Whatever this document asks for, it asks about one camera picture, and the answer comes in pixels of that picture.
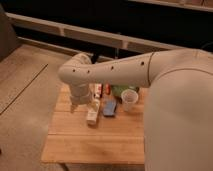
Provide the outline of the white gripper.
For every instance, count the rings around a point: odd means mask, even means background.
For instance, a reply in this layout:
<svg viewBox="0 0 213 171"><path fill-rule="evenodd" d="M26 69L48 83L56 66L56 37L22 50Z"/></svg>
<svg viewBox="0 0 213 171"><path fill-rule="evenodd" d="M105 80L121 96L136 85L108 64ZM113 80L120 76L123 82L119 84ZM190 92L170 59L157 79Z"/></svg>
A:
<svg viewBox="0 0 213 171"><path fill-rule="evenodd" d="M71 112L74 112L79 105L88 104L92 101L92 94L88 92L86 95L75 96L70 94Z"/></svg>

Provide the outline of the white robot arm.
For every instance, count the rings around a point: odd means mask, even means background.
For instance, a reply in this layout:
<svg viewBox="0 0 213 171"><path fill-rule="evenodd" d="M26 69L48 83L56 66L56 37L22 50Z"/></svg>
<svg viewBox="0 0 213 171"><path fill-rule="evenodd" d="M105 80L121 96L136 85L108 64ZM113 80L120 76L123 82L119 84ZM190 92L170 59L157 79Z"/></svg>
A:
<svg viewBox="0 0 213 171"><path fill-rule="evenodd" d="M176 49L93 64L83 54L59 69L76 105L91 83L149 90L144 106L146 171L213 171L213 54Z"/></svg>

